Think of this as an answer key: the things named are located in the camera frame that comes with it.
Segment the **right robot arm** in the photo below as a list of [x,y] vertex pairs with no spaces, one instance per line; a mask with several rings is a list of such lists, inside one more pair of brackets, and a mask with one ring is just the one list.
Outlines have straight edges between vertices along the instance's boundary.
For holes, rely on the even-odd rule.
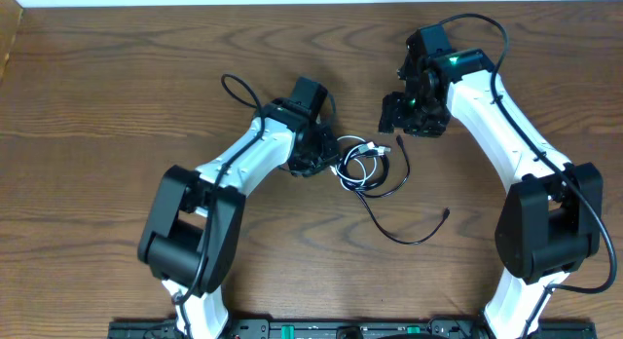
[[495,228],[503,272],[484,308],[488,336],[527,337],[556,286],[599,250],[603,179],[575,165],[507,94],[480,49],[454,49],[442,24],[418,29],[397,74],[402,92],[383,99],[379,130],[439,137],[459,120],[492,163],[506,192]]

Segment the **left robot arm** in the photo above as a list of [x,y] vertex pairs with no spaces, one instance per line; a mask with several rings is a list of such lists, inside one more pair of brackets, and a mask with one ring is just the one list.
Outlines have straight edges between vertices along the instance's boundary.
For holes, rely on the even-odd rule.
[[316,175],[339,160],[331,120],[320,110],[333,96],[299,78],[287,97],[254,97],[245,134],[212,161],[163,175],[137,247],[161,280],[176,318],[157,326],[176,338],[218,338],[229,321],[221,284],[232,267],[247,197],[276,169]]

